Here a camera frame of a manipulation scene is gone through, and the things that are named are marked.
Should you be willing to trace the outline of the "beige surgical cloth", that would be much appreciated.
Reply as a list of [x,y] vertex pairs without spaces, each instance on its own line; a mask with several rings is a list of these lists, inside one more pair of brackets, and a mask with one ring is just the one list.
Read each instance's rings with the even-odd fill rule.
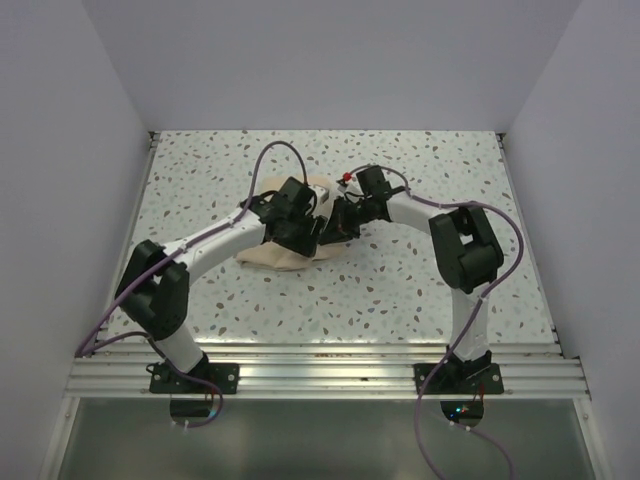
[[[310,175],[308,180],[311,186],[318,186],[324,189],[320,205],[316,208],[315,213],[329,217],[332,213],[333,201],[337,196],[336,187],[328,177]],[[317,247],[313,257],[305,257],[269,241],[239,252],[235,259],[243,267],[273,271],[296,271],[310,268],[320,261],[336,258],[342,255],[346,249],[345,243],[320,245]]]

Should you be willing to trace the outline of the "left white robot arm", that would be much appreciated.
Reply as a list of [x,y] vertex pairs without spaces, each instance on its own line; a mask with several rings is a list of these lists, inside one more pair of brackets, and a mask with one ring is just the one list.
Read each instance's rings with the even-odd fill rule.
[[289,177],[280,189],[251,195],[213,225],[168,244],[135,248],[117,288],[115,304],[148,335],[185,392],[208,379],[205,353],[186,326],[191,287],[220,263],[265,242],[315,255],[326,217],[319,209],[329,190]]

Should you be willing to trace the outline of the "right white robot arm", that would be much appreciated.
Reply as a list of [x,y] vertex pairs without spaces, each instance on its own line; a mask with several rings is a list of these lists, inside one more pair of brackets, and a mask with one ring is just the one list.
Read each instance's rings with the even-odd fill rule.
[[405,225],[432,241],[438,272],[452,295],[452,337],[445,369],[451,389],[468,392],[481,380],[477,363],[489,360],[488,307],[481,293],[498,277],[504,253],[481,206],[443,206],[420,199],[406,185],[392,186],[378,165],[337,181],[338,196],[320,236],[321,245],[347,243],[374,221]]

